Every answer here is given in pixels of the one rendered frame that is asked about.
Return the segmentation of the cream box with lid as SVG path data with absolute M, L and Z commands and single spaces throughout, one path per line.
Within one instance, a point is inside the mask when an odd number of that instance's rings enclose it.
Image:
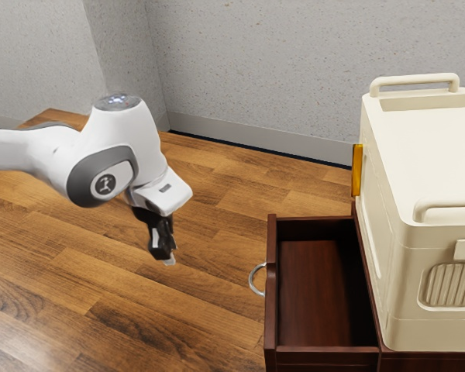
M 384 345 L 465 352 L 465 88 L 379 77 L 362 97 L 356 216 Z

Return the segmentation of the open dark brown drawer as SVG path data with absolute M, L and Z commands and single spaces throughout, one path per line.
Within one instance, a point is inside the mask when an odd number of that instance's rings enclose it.
M 379 344 L 352 216 L 267 218 L 267 372 L 377 372 Z

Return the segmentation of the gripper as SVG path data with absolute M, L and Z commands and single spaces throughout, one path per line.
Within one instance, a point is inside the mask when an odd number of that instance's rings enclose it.
M 162 216 L 156 212 L 145 208 L 132 207 L 134 216 L 141 222 L 144 222 L 149 228 L 150 240 L 148 242 L 148 251 L 155 260 L 163 260 L 166 266 L 174 266 L 176 259 L 174 251 L 177 249 L 174 236 L 174 219 L 173 215 Z M 170 233 L 163 238 L 163 245 L 160 243 L 160 234 L 155 228 L 159 222 L 165 221 L 168 224 Z

